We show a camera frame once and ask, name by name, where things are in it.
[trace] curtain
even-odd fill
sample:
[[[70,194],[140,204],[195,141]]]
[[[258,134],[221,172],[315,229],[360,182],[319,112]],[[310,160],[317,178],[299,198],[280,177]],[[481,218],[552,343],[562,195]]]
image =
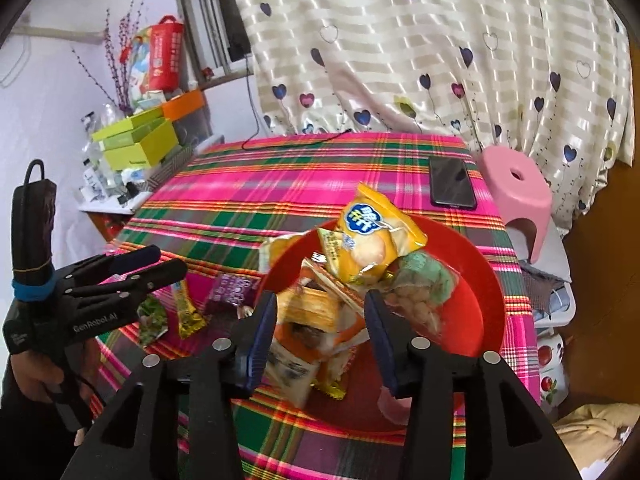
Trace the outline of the curtain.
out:
[[[631,164],[628,36],[606,0],[236,0],[274,135],[462,137],[533,158],[565,231]]]

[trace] green wrapper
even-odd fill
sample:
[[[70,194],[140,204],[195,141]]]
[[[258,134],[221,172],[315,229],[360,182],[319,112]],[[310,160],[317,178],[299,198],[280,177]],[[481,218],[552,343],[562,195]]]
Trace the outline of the green wrapper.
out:
[[[160,339],[169,330],[164,306],[151,295],[140,303],[138,316],[140,317],[138,342],[142,348]]]

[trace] yellow cloth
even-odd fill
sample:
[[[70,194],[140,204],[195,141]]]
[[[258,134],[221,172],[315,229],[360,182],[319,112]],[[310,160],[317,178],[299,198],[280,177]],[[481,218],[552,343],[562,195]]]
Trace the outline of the yellow cloth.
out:
[[[622,446],[620,434],[640,418],[636,404],[586,404],[554,424],[577,468],[610,460]]]

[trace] table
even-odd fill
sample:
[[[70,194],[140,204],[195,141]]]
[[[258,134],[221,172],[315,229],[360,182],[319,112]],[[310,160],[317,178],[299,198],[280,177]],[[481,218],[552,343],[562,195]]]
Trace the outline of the table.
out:
[[[456,137],[396,133],[344,134],[305,146],[322,136],[283,137],[215,146],[168,181],[131,219],[117,238],[122,250],[158,245],[163,256],[181,256],[190,266],[188,284],[201,303],[219,271],[260,276],[258,247],[269,236],[311,229],[338,215],[357,183],[365,182],[407,213],[428,215],[466,235],[487,257],[503,288],[507,323],[501,354],[531,394],[539,399],[536,335],[515,252],[478,168]],[[478,209],[446,210],[431,205],[428,158],[462,158]],[[175,335],[169,295],[170,332],[147,348],[167,358],[185,356],[212,341],[215,327],[187,341]],[[98,390],[112,396],[144,355],[129,325],[101,337],[103,366]],[[245,474],[268,479],[393,479],[398,473],[402,434],[359,438],[313,420],[261,387],[236,402],[234,416]],[[181,414],[181,421],[187,415]],[[461,479],[465,419],[457,413],[452,478]],[[180,434],[186,436],[184,427]],[[188,451],[186,440],[180,449]],[[187,456],[180,454],[180,461]]]

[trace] smartphone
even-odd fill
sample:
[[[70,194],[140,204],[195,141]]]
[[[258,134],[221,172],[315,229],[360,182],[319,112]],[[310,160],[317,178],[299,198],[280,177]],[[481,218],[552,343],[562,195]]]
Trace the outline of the smartphone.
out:
[[[471,179],[461,158],[430,156],[429,188],[433,205],[468,210],[478,207]]]

